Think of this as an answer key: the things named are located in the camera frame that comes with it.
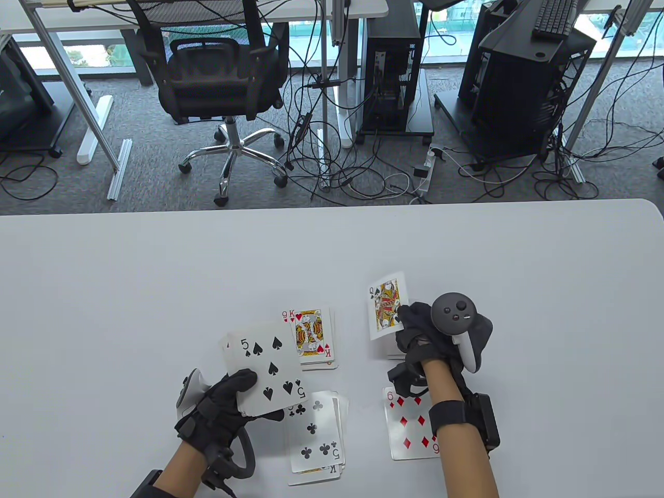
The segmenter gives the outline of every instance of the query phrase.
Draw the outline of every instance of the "chair caster wheel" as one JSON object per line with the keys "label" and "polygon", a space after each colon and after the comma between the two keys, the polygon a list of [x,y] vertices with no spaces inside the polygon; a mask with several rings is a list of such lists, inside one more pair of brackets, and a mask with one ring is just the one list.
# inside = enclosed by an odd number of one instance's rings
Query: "chair caster wheel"
{"label": "chair caster wheel", "polygon": [[288,177],[274,177],[274,184],[282,189],[288,184]]}
{"label": "chair caster wheel", "polygon": [[228,202],[228,197],[221,197],[219,194],[214,196],[214,203],[219,207],[224,207]]}
{"label": "chair caster wheel", "polygon": [[214,133],[214,139],[217,140],[221,145],[226,143],[226,136],[219,130]]}
{"label": "chair caster wheel", "polygon": [[62,149],[59,147],[52,147],[48,150],[48,155],[53,159],[58,159],[60,156],[62,156]]}
{"label": "chair caster wheel", "polygon": [[276,149],[284,148],[284,138],[278,133],[274,134],[274,147]]}

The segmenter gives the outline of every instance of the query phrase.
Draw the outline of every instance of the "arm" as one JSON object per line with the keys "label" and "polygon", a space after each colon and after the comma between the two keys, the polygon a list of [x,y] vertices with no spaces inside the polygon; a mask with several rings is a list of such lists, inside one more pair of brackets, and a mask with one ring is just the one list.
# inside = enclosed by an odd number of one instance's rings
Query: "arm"
{"label": "arm", "polygon": [[194,498],[206,468],[205,456],[182,441],[154,487],[175,498]]}
{"label": "arm", "polygon": [[[447,363],[424,360],[422,368],[432,404],[463,400]],[[436,435],[448,498],[498,498],[489,456],[477,428],[454,424],[441,427]]]}

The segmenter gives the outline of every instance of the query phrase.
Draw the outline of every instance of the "table surface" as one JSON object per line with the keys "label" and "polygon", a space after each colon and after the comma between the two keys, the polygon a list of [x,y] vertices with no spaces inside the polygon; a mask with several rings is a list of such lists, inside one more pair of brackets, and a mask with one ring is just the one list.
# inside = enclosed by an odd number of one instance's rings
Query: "table surface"
{"label": "table surface", "polygon": [[[312,21],[316,16],[316,4],[313,0],[288,0],[283,2],[269,1],[262,9],[271,23],[288,21]],[[0,33],[31,33],[33,26],[23,12],[18,0],[0,0],[3,14],[0,18]],[[332,12],[332,0],[327,0],[328,16]],[[129,9],[126,4],[117,4],[119,9]],[[351,19],[364,19],[368,17],[384,17],[388,8],[385,0],[353,0],[351,2],[349,17]],[[132,26],[117,17],[96,9],[87,9],[82,12],[72,12],[69,8],[39,9],[47,29],[52,31],[89,31],[94,29],[126,29]]]}
{"label": "table surface", "polygon": [[[225,333],[298,304],[336,321],[339,368],[308,389],[350,400],[346,470],[313,490],[443,495],[437,459],[390,458],[394,362],[364,298],[395,270],[411,298],[460,291],[493,321],[467,382],[493,401],[501,496],[661,495],[664,223],[647,201],[2,216],[0,240],[7,498],[129,497],[177,447],[185,375],[219,378]],[[283,426],[248,431],[238,496],[310,495],[286,485]]]}

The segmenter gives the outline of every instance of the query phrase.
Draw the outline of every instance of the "black strap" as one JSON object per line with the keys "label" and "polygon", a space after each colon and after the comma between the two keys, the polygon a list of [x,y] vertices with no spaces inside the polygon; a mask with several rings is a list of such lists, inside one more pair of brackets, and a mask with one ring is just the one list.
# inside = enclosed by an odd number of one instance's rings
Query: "black strap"
{"label": "black strap", "polygon": [[429,421],[434,436],[438,434],[438,429],[452,424],[472,424],[481,431],[479,417],[465,401],[449,400],[436,403],[429,410]]}
{"label": "black strap", "polygon": [[72,12],[81,12],[83,9],[87,9],[87,7],[75,6],[74,0],[67,0],[67,5],[69,6],[70,9],[72,9]]}

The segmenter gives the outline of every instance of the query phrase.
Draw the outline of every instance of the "playing card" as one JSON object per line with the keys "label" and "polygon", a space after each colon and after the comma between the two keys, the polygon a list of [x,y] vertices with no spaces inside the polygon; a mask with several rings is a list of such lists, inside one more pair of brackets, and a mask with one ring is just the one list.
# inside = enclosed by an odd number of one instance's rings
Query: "playing card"
{"label": "playing card", "polygon": [[334,361],[333,330],[328,307],[290,309],[282,312],[282,319],[291,327],[301,364]]}
{"label": "playing card", "polygon": [[408,304],[406,278],[403,272],[387,275],[369,286],[367,311],[369,313],[369,337],[372,341],[403,330],[396,310],[402,304]]}
{"label": "playing card", "polygon": [[306,402],[289,407],[286,430],[293,472],[345,462],[334,401],[329,392],[309,393]]}
{"label": "playing card", "polygon": [[224,360],[233,371],[251,369],[256,385],[238,393],[238,409],[245,416],[260,416],[307,399],[290,327],[274,322],[228,335]]}
{"label": "playing card", "polygon": [[[335,408],[335,415],[337,417],[337,428],[339,430],[339,439],[341,441],[341,445],[343,446],[343,428],[345,427],[346,421],[348,419],[348,409],[349,409],[348,399],[343,396],[339,396],[339,394],[335,391],[325,391],[325,393],[330,394],[332,396],[332,401],[334,403],[334,408]],[[288,436],[286,438],[286,447],[288,448]],[[297,486],[301,484],[317,483],[322,481],[331,481],[334,479],[339,479],[341,477],[344,467],[345,464],[342,463],[340,465],[320,467],[318,469],[307,470],[299,473],[291,472],[288,479],[288,485]]]}
{"label": "playing card", "polygon": [[438,456],[440,448],[436,437],[431,434],[429,422],[429,393],[417,398],[402,398],[395,393],[394,387],[386,387],[382,394],[392,459],[411,460]]}

